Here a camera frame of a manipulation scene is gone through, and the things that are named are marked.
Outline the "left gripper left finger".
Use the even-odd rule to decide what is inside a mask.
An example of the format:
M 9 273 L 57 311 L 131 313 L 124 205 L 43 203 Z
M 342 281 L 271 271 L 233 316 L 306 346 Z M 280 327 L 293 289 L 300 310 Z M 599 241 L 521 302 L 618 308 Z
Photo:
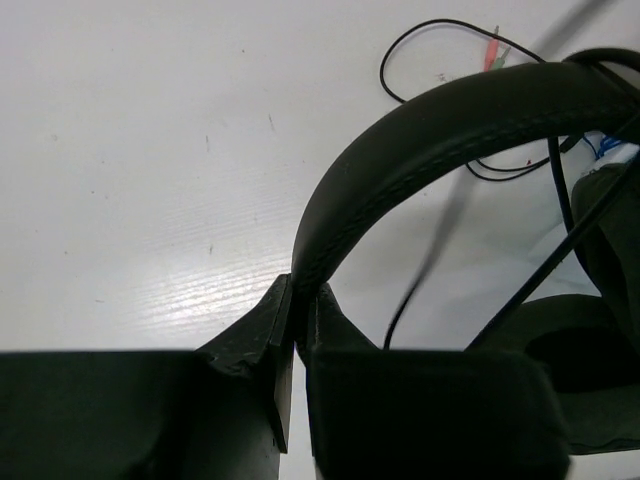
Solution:
M 275 479 L 287 450 L 290 279 L 195 350 L 1 357 L 5 479 Z

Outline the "black headset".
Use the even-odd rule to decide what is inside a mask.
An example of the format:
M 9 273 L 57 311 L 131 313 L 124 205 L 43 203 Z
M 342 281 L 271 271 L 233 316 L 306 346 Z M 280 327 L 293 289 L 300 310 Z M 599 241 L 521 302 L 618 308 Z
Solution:
M 639 141 L 639 89 L 622 72 L 637 52 L 597 48 L 446 84 L 394 110 L 359 136 L 316 187 L 292 256 L 293 309 L 320 286 L 386 213 L 465 163 L 536 140 L 598 131 Z M 530 301 L 530 282 L 473 340 L 549 360 L 577 455 L 639 446 L 639 163 L 604 165 L 565 202 L 584 227 L 578 260 L 598 295 Z

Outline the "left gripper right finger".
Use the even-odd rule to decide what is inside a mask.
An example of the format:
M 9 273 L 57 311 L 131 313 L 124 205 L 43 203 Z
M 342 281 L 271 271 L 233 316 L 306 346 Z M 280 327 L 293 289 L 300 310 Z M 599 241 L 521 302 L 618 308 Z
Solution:
M 309 308 L 306 391 L 320 479 L 563 479 L 542 369 L 511 353 L 382 350 L 328 285 Z

